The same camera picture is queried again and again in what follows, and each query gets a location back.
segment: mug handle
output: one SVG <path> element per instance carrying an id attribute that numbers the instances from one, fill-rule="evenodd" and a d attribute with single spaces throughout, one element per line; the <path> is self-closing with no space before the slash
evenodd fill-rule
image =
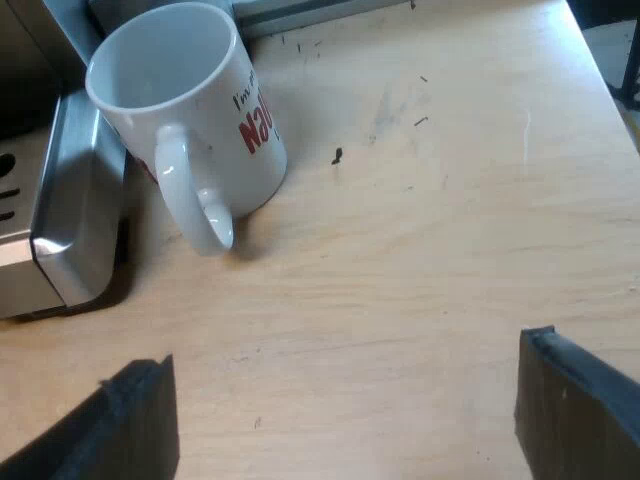
<path id="1" fill-rule="evenodd" d="M 181 125 L 165 125 L 156 133 L 156 173 L 171 216 L 200 255 L 224 253 L 233 244 L 229 208 L 214 189 L 196 190 L 191 161 L 198 155 L 194 141 Z"/>

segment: debris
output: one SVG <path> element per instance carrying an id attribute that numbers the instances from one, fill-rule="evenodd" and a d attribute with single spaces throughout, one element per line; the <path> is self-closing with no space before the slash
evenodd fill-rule
<path id="1" fill-rule="evenodd" d="M 341 159 L 341 158 L 342 158 L 342 148 L 341 148 L 341 147 L 338 147 L 338 148 L 336 148 L 336 158 L 334 158 L 334 159 L 331 161 L 331 165 L 335 165 L 335 164 L 337 164 L 337 163 L 340 163 L 340 159 Z"/>

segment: stainless steel appliance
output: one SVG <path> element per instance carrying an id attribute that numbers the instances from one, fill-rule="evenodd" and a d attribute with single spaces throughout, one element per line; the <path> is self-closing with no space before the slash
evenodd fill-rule
<path id="1" fill-rule="evenodd" d="M 95 299 L 113 272 L 125 149 L 89 101 L 85 0 L 0 0 L 0 318 Z"/>

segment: wooden table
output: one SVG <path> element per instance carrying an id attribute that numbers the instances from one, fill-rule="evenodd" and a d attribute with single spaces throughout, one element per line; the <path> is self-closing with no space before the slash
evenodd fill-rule
<path id="1" fill-rule="evenodd" d="M 418 1 L 253 55 L 279 193 L 199 258 L 130 172 L 126 298 L 0 323 L 0 457 L 173 352 L 178 479 L 530 478 L 521 328 L 640 378 L 640 162 L 568 7 Z"/>

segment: scratch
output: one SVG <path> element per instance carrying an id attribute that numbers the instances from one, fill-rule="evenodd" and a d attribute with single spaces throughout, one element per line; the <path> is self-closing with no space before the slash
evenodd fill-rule
<path id="1" fill-rule="evenodd" d="M 522 152 L 522 165 L 524 166 L 524 173 L 528 174 L 528 164 L 529 164 L 529 128 L 531 127 L 531 111 L 527 108 L 525 110 L 527 112 L 527 126 L 524 127 L 523 133 L 523 152 Z"/>

